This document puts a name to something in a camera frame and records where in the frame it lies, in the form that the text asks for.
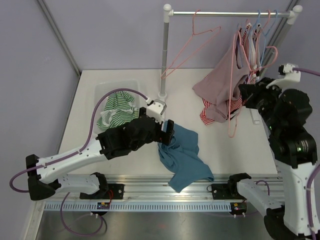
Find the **white clothes rack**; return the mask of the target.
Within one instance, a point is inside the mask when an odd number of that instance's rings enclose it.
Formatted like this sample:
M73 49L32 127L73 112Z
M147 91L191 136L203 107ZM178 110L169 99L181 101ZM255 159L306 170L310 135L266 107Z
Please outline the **white clothes rack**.
M165 4L163 6L163 42L162 42L162 66L161 66L161 76L160 76L160 91L158 93L158 97L162 100L165 100L167 97L166 93L166 78L169 75L167 71L172 67L172 65L167 66L167 58L168 58L168 40L169 40L169 25L170 18L174 16L200 16L200 17L243 17L243 18L257 18L257 22L259 22L260 18L281 18L277 27L275 28L269 42L264 45L263 52L261 54L261 58L259 59L261 63L261 67L254 68L251 73L250 78L253 76L257 78L262 78L265 74L265 71L269 66L271 66L275 61L276 57L272 57L272 55L276 54L277 47L280 47L282 42L284 41L286 35L289 30L296 22L298 16L303 11L303 7L298 4L298 0L290 1L286 12L278 12L275 11L271 13L255 11L255 12L230 12L230 11L201 11L197 10L193 11L175 11L172 9L170 4Z

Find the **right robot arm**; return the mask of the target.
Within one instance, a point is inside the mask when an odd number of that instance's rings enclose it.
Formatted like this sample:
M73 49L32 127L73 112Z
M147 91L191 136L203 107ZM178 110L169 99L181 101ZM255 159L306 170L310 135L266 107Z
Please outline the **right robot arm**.
M239 86L242 103L260 114L269 129L268 142L280 170L284 203L263 192L247 173L231 175L208 191L214 200L250 202L262 215L274 240L317 240L320 221L313 191L320 171L317 144L304 125L313 109L306 93L284 89L272 78Z

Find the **green striped tank top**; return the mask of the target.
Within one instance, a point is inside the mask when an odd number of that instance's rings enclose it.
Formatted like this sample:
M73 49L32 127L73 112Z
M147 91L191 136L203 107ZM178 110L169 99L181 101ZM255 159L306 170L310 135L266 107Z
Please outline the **green striped tank top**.
M107 97L106 103L96 121L101 131L119 127L139 117L135 97L127 91L118 91Z

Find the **teal tank top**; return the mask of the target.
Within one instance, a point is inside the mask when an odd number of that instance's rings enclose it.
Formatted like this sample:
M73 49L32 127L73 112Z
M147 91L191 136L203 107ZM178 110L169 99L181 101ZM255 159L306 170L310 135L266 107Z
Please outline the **teal tank top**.
M213 182L215 179L210 167L198 157L198 134L178 124L173 129L170 144L158 144L159 160L173 173L168 185L180 193L196 181Z

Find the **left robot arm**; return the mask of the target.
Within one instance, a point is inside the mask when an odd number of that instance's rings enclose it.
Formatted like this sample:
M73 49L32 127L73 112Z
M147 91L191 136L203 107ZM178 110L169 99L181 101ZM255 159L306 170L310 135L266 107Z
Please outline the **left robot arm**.
M26 157L28 193L33 201L48 199L58 193L78 193L81 199L102 200L110 195L104 174L76 175L72 171L93 163L127 156L145 144L157 142L168 146L174 135L174 121L159 123L140 108L139 117L92 138L82 148L70 152Z

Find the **blue hanger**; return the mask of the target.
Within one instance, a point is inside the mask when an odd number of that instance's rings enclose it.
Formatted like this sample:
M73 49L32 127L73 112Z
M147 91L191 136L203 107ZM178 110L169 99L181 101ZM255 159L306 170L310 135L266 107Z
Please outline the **blue hanger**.
M262 25L260 23L261 11L258 11L256 22L252 24L248 19L245 22L245 27L238 27L240 37L237 39L237 47L239 44L244 48L246 59L250 66L250 73L245 81L247 84L253 84L259 79L261 67L260 57L260 34Z
M271 31L271 29L274 27L275 23L276 23L276 20L278 18L278 15L279 15L279 12L275 9L274 10L275 12L275 19L273 20L273 23L271 24L271 26L267 29L266 32L262 31L262 34L264 36L264 42L263 42L263 51L262 51L262 54L260 56L260 63L262 64L263 63L263 60L264 60L264 57L265 57L265 52L266 52L266 49L267 49L267 37Z

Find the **translucent plastic basket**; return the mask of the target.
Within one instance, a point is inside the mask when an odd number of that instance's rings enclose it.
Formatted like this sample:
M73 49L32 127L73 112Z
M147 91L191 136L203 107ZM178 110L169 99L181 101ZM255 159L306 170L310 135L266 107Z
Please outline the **translucent plastic basket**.
M115 90L115 89L132 89L135 91L140 91L140 84L135 79L125 79L125 80L119 80L119 81L111 81L111 82L104 82L100 83L95 86L94 88L94 102L93 105L96 106L99 100L108 92ZM138 94L130 91L125 91L134 96L135 105L140 108L141 98ZM95 134L102 133L104 131L100 130L96 124L98 118L100 117L99 114L103 110L105 104L107 102L107 97L100 103L99 107L97 108L97 111L94 116L94 123L93 123L93 132Z

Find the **aluminium mounting rail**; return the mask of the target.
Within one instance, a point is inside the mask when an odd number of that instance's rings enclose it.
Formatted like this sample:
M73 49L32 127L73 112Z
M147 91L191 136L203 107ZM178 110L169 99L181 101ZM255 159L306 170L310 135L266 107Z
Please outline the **aluminium mounting rail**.
M230 174L217 174L214 182L196 181L180 193L168 184L171 175L106 175L108 183L124 184L124 202L212 202L210 185L227 183ZM284 202L283 181L278 174L251 175L253 181L264 180L270 187L270 197Z

